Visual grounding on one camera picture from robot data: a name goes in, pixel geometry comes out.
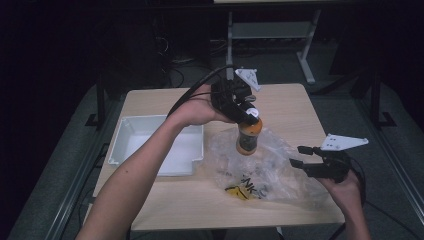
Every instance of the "black cable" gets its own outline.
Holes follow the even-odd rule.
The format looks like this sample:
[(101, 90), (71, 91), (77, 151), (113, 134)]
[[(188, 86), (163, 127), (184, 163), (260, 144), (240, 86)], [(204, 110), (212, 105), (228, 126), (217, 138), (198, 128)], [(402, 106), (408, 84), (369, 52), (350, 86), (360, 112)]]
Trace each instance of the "black cable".
[(178, 99), (178, 101), (174, 104), (174, 106), (171, 108), (171, 110), (168, 113), (169, 117), (173, 112), (175, 112), (175, 110), (177, 110), (183, 103), (185, 103), (188, 99), (190, 99), (190, 96), (197, 90), (199, 89), (200, 86), (202, 86), (203, 84), (207, 83), (209, 81), (209, 79), (211, 79), (213, 76), (215, 76), (216, 74), (218, 74), (220, 71), (227, 69), (227, 68), (234, 68), (234, 65), (227, 65), (224, 67), (220, 67), (215, 69), (214, 71), (210, 72), (208, 75), (206, 75), (205, 77), (203, 77), (202, 79), (200, 79), (199, 81), (197, 81), (190, 89), (187, 90), (186, 93), (184, 93), (180, 99)]
[(179, 71), (179, 70), (177, 70), (177, 69), (175, 69), (175, 68), (171, 68), (171, 69), (169, 69), (169, 70), (171, 70), (171, 71), (175, 71), (175, 72), (177, 72), (177, 73), (179, 73), (179, 74), (181, 75), (181, 82), (180, 82), (180, 84), (178, 84), (178, 86), (176, 86), (176, 87), (174, 87), (174, 84), (172, 83), (172, 79), (171, 79), (171, 78), (169, 78), (169, 82), (171, 83), (171, 87), (173, 87), (173, 88), (179, 88), (179, 87), (181, 87), (181, 85), (183, 85), (183, 83), (184, 83), (184, 81), (185, 81), (184, 74), (183, 74), (181, 71)]
[(328, 240), (335, 240), (344, 230), (346, 229), (346, 223), (343, 223), (337, 230), (331, 235)]
[[(386, 217), (388, 217), (389, 219), (391, 219), (392, 221), (394, 221), (395, 223), (399, 224), (401, 227), (403, 227), (406, 231), (408, 231), (412, 236), (414, 236), (416, 239), (421, 239), (416, 233), (414, 233), (412, 231), (412, 229), (410, 229), (408, 226), (406, 226), (404, 223), (402, 223), (401, 221), (399, 221), (398, 219), (396, 219), (395, 217), (391, 216), (390, 214), (388, 214), (386, 211), (384, 211), (383, 209), (379, 208), (377, 205), (371, 203), (370, 201), (366, 200), (365, 197), (365, 183), (366, 183), (366, 176), (365, 176), (365, 171), (362, 168), (361, 164), (354, 158), (351, 158), (353, 161), (355, 161), (355, 163), (358, 165), (359, 169), (360, 169), (360, 176), (362, 176), (362, 179), (360, 176), (358, 176), (357, 172), (355, 174), (357, 174), (358, 180), (361, 182), (361, 186), (363, 186), (362, 191), (361, 191), (361, 201), (362, 201), (362, 206), (366, 203), (368, 205), (370, 205), (371, 207), (373, 207), (374, 209), (378, 210), (379, 212), (381, 212), (382, 214), (384, 214)], [(341, 225), (336, 232), (333, 233), (333, 235), (329, 238), (329, 240), (334, 240), (336, 239), (342, 232), (343, 230), (345, 230), (346, 228), (346, 224), (344, 223), (343, 225)]]
[(420, 240), (422, 238), (420, 238), (416, 233), (414, 233), (408, 226), (406, 226), (404, 223), (402, 223), (401, 221), (399, 221), (398, 219), (396, 219), (395, 217), (391, 216), (390, 214), (388, 214), (386, 211), (384, 211), (383, 209), (379, 208), (378, 206), (376, 206), (375, 204), (371, 203), (370, 201), (365, 201), (365, 203), (367, 203), (368, 205), (370, 205), (371, 207), (375, 208), (376, 210), (378, 210), (379, 212), (381, 212), (382, 214), (384, 214), (386, 217), (388, 217), (389, 219), (391, 219), (392, 221), (394, 221), (395, 223), (399, 224), (401, 227), (403, 227), (406, 231), (408, 231), (412, 236), (414, 236), (416, 239)]
[(198, 93), (198, 94), (193, 94), (190, 96), (189, 99), (192, 99), (194, 97), (200, 96), (200, 95), (206, 95), (206, 94), (218, 94), (218, 93), (223, 93), (223, 92), (204, 92), (204, 93)]

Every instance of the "forearm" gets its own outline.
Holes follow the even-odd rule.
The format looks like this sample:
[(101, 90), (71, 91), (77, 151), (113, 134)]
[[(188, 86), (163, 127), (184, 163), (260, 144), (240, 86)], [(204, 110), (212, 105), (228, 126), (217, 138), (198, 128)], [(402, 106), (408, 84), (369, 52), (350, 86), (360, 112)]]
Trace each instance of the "forearm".
[(99, 192), (79, 238), (119, 239), (124, 236), (183, 127), (168, 119), (112, 174)]
[(345, 213), (346, 234), (348, 240), (371, 239), (362, 208)]

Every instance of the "bottle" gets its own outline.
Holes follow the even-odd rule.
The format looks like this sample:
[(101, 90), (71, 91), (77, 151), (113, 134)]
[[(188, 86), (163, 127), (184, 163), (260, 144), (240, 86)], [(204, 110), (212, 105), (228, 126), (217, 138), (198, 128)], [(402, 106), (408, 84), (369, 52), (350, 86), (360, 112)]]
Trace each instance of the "bottle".
[(262, 120), (258, 115), (259, 114), (256, 114), (255, 117), (257, 117), (259, 121), (253, 125), (244, 122), (238, 124), (239, 136), (237, 138), (236, 148), (240, 154), (245, 156), (255, 153), (256, 147), (258, 146), (258, 136), (262, 130)]

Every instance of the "metal stand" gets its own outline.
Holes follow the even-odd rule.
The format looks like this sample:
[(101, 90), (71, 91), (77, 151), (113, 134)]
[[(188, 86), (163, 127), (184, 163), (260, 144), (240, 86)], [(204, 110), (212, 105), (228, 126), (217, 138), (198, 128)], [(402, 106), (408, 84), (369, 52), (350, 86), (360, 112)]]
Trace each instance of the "metal stand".
[(312, 24), (308, 30), (308, 36), (306, 37), (306, 43), (301, 52), (297, 52), (297, 58), (299, 60), (300, 66), (302, 67), (303, 74), (305, 75), (306, 82), (308, 84), (314, 84), (315, 78), (312, 74), (312, 71), (309, 67), (308, 62), (306, 61), (306, 57), (308, 56), (309, 48), (311, 47), (312, 40), (314, 38), (315, 30), (317, 28), (319, 15), (321, 14), (321, 10), (316, 10), (314, 13), (314, 18), (312, 20)]
[[(297, 57), (308, 84), (315, 79), (306, 60), (317, 28), (321, 10), (316, 10), (312, 22), (233, 23), (232, 12), (228, 14), (228, 49), (226, 63), (233, 64), (232, 40), (254, 38), (304, 38), (305, 46)], [(233, 69), (227, 69), (227, 79), (234, 79)]]

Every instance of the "hand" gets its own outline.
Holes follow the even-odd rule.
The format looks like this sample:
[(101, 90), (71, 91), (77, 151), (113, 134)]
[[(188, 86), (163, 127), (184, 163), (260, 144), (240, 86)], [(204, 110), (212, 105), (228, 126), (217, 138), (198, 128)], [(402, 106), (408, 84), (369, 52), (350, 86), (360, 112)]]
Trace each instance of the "hand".
[[(210, 91), (210, 85), (202, 85), (192, 96), (200, 93), (209, 93)], [(203, 94), (190, 98), (175, 110), (175, 112), (170, 115), (170, 118), (173, 118), (185, 126), (202, 125), (210, 121), (233, 123), (233, 121), (212, 106), (210, 94)]]
[(343, 214), (362, 211), (361, 184), (352, 170), (341, 183), (335, 183), (333, 179), (326, 178), (317, 178), (317, 180), (324, 185)]

